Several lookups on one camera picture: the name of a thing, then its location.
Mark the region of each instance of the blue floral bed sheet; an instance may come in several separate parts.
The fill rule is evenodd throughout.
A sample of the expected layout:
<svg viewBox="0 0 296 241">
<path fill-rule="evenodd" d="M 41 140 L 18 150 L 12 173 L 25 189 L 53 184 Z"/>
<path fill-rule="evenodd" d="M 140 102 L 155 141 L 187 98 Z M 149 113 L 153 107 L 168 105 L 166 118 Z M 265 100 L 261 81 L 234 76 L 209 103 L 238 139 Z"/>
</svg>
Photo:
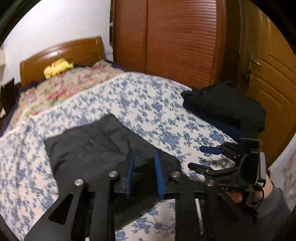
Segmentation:
<svg viewBox="0 0 296 241">
<path fill-rule="evenodd" d="M 176 156 L 190 178 L 190 162 L 227 168 L 232 162 L 201 153 L 201 145 L 233 140 L 187 112 L 180 93 L 188 87 L 156 76 L 128 72 L 83 91 L 20 123 L 0 139 L 0 213 L 23 240 L 36 221 L 58 198 L 58 189 L 43 141 L 65 129 L 87 125 L 113 113 L 126 127 L 154 146 Z M 173 241 L 175 200 L 157 203 L 147 213 L 116 232 L 116 240 Z"/>
</svg>

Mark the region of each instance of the pink floral blanket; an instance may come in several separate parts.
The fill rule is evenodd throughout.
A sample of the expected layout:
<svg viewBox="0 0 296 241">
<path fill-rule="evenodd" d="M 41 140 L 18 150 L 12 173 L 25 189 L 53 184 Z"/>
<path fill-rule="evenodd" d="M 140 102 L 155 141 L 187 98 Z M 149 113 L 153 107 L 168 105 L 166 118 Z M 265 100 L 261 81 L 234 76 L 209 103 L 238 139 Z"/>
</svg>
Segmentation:
<svg viewBox="0 0 296 241">
<path fill-rule="evenodd" d="M 44 81 L 36 88 L 33 87 L 21 93 L 18 108 L 6 131 L 14 129 L 18 123 L 26 121 L 30 115 L 48 110 L 73 95 L 122 73 L 122 70 L 115 69 L 101 60 L 92 67 L 74 68 Z"/>
</svg>

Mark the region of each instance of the blue strip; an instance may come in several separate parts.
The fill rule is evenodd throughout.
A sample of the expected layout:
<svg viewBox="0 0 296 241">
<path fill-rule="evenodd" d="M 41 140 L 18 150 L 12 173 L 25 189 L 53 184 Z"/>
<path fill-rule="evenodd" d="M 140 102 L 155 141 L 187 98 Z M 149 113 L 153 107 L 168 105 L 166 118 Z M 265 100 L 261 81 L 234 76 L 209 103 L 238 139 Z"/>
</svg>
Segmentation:
<svg viewBox="0 0 296 241">
<path fill-rule="evenodd" d="M 131 193 L 131 183 L 132 183 L 132 175 L 133 175 L 133 170 L 135 167 L 135 153 L 133 152 L 131 156 L 131 160 L 129 163 L 128 167 L 128 176 L 126 177 L 126 195 L 129 197 Z"/>
<path fill-rule="evenodd" d="M 165 196 L 165 192 L 163 190 L 163 175 L 161 172 L 160 160 L 159 160 L 159 155 L 157 151 L 154 152 L 154 164 L 155 164 L 155 171 L 156 171 L 158 195 L 161 199 L 163 199 Z"/>
<path fill-rule="evenodd" d="M 220 148 L 210 147 L 210 146 L 209 147 L 208 146 L 201 146 L 200 151 L 203 153 L 209 153 L 209 154 L 213 154 L 213 155 L 222 154 L 222 150 Z"/>
</svg>

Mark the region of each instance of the metal screw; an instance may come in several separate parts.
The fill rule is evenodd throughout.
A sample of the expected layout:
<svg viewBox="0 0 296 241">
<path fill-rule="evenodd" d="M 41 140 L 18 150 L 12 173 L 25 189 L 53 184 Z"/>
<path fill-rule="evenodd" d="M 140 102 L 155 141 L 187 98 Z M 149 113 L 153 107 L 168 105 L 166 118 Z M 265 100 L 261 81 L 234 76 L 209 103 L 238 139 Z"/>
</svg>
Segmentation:
<svg viewBox="0 0 296 241">
<path fill-rule="evenodd" d="M 84 183 L 84 181 L 83 181 L 82 179 L 77 179 L 77 180 L 75 180 L 75 182 L 74 182 L 74 184 L 75 184 L 76 186 L 81 186 L 83 183 Z"/>
<path fill-rule="evenodd" d="M 118 172 L 117 171 L 110 171 L 108 173 L 109 177 L 117 177 L 118 176 Z"/>
<path fill-rule="evenodd" d="M 172 172 L 172 177 L 180 177 L 180 172 Z"/>
<path fill-rule="evenodd" d="M 208 187 L 213 187 L 215 185 L 215 181 L 214 180 L 207 180 L 205 182 L 205 184 L 208 186 Z"/>
</svg>

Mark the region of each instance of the louvered wardrobe panel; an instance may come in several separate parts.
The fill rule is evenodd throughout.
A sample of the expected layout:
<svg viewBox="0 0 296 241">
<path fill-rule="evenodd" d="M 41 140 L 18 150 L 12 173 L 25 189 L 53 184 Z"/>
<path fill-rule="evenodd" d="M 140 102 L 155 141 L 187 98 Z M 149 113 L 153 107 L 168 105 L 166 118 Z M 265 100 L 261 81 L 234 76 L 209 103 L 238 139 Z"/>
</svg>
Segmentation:
<svg viewBox="0 0 296 241">
<path fill-rule="evenodd" d="M 117 1 L 117 63 L 142 73 L 145 73 L 146 61 L 146 6 L 146 0 Z"/>
<path fill-rule="evenodd" d="M 223 59 L 217 9 L 216 0 L 147 0 L 146 73 L 191 87 L 213 84 Z"/>
</svg>

